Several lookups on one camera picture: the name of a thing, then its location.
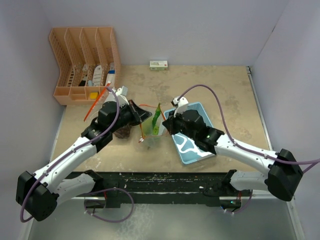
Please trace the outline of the clear orange-zip bag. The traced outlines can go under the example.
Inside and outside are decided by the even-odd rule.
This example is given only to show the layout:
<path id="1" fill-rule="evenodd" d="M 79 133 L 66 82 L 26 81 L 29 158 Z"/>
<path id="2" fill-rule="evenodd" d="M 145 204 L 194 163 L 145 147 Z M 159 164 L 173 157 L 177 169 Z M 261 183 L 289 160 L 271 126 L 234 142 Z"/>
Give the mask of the clear orange-zip bag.
<path id="1" fill-rule="evenodd" d="M 132 105 L 127 100 L 128 88 L 106 89 L 88 114 L 91 123 L 81 134 L 90 141 L 105 137 L 134 124 Z"/>

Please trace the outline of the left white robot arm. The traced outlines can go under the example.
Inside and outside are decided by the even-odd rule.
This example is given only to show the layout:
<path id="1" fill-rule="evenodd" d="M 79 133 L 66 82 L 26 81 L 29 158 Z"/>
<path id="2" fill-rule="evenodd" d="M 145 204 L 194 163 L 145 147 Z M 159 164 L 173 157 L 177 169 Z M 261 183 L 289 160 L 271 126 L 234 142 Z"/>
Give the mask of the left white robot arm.
<path id="1" fill-rule="evenodd" d="M 114 100 L 105 102 L 71 147 L 43 168 L 34 173 L 25 171 L 18 177 L 16 202 L 21 205 L 21 213 L 27 211 L 40 222 L 64 201 L 87 193 L 101 194 L 104 179 L 93 170 L 84 171 L 73 179 L 68 176 L 110 143 L 114 132 L 125 126 L 138 126 L 151 116 L 151 112 L 132 100 L 123 106 Z"/>

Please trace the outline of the green chili pepper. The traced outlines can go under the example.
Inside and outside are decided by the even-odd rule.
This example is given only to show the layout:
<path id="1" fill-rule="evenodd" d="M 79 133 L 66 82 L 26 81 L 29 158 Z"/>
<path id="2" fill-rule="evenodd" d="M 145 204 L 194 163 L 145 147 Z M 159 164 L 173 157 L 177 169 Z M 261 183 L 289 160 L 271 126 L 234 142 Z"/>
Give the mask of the green chili pepper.
<path id="1" fill-rule="evenodd" d="M 152 134 L 154 136 L 157 136 L 159 134 L 159 128 L 160 128 L 159 119 L 161 116 L 162 116 L 162 110 L 161 110 L 161 103 L 159 102 L 152 118 Z"/>

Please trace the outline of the red grape bunch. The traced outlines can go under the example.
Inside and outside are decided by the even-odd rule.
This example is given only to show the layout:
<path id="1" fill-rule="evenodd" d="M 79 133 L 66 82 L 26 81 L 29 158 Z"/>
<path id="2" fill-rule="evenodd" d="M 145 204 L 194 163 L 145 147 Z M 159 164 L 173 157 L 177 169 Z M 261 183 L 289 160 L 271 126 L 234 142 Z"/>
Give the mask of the red grape bunch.
<path id="1" fill-rule="evenodd" d="M 126 125 L 116 130 L 113 134 L 119 139 L 128 139 L 131 134 L 131 129 L 131 125 Z"/>

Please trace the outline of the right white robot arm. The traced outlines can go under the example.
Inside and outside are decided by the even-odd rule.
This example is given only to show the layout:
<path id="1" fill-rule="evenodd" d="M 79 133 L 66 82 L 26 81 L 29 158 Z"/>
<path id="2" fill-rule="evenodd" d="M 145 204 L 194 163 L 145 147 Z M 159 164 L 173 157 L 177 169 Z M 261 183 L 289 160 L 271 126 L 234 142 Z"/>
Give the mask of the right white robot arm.
<path id="1" fill-rule="evenodd" d="M 196 110 L 171 111 L 162 124 L 170 135 L 183 134 L 205 152 L 229 157 L 256 169 L 251 173 L 231 170 L 222 183 L 222 190 L 228 196 L 242 190 L 262 190 L 290 202 L 304 175 L 290 151 L 275 152 L 238 143 L 222 130 L 206 125 Z"/>

